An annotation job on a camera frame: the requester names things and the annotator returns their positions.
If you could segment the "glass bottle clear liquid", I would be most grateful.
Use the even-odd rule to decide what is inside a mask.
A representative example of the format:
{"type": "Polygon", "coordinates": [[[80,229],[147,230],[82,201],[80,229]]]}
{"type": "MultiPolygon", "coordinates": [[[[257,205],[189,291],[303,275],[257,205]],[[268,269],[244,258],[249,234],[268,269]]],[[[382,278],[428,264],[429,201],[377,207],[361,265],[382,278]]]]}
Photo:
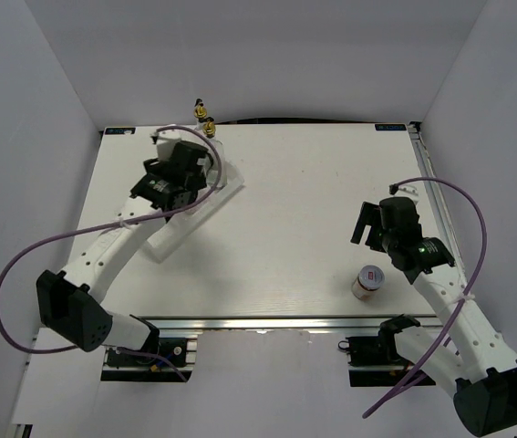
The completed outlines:
{"type": "Polygon", "coordinates": [[[212,157],[214,159],[214,164],[212,165],[212,173],[214,178],[217,178],[217,163],[221,165],[221,176],[219,178],[218,188],[222,189],[227,184],[225,156],[223,145],[216,138],[216,126],[212,117],[208,116],[205,118],[202,124],[202,131],[213,146],[212,157]]]}

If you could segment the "glass bottle dark sauce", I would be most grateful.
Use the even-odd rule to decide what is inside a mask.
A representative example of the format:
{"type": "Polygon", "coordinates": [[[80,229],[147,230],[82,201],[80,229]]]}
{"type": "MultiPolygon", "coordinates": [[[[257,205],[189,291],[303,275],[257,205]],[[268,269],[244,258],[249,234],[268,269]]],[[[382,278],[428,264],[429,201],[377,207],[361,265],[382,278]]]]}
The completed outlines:
{"type": "Polygon", "coordinates": [[[196,99],[193,114],[194,114],[194,118],[198,122],[204,122],[207,119],[208,112],[204,106],[202,99],[196,99]]]}

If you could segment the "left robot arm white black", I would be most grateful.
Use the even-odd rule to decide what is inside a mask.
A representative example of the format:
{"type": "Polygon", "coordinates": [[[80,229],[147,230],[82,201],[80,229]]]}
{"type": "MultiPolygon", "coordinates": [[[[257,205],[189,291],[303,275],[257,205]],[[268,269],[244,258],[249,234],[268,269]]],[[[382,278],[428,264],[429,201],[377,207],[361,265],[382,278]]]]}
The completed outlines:
{"type": "Polygon", "coordinates": [[[154,361],[158,329],[140,318],[108,312],[101,303],[120,271],[173,211],[196,202],[213,164],[210,151],[191,141],[177,141],[165,160],[146,160],[144,175],[119,211],[117,227],[101,233],[59,272],[46,270],[39,276],[43,325],[85,352],[106,346],[126,349],[140,364],[154,361]]]}

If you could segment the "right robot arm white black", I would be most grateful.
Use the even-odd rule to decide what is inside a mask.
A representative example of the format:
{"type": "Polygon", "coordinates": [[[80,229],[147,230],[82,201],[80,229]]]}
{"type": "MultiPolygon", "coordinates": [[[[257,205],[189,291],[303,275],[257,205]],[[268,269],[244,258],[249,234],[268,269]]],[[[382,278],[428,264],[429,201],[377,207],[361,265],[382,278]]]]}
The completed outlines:
{"type": "Polygon", "coordinates": [[[354,244],[385,253],[423,296],[454,348],[440,345],[412,316],[383,322],[379,356],[391,364],[419,366],[453,400],[474,436],[517,425],[517,353],[460,285],[453,255],[437,237],[425,237],[408,197],[364,202],[351,237],[354,244]]]}

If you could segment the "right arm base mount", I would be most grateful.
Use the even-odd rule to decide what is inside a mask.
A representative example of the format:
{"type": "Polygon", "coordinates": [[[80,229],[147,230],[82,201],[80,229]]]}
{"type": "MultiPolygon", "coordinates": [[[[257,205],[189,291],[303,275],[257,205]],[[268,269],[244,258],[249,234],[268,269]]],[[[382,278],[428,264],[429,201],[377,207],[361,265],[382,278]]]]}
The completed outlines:
{"type": "Polygon", "coordinates": [[[338,349],[348,356],[351,387],[390,387],[411,371],[413,363],[396,352],[395,335],[420,327],[409,315],[399,315],[379,325],[375,336],[352,336],[340,340],[338,349]]]}

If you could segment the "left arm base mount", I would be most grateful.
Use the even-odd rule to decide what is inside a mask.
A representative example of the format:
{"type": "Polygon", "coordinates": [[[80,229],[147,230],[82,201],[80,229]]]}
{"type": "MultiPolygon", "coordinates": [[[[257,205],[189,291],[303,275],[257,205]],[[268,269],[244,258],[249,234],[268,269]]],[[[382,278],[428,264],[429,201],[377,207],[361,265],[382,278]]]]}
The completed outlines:
{"type": "Polygon", "coordinates": [[[162,330],[154,357],[107,349],[100,380],[132,383],[185,383],[196,362],[198,334],[162,330]]]}

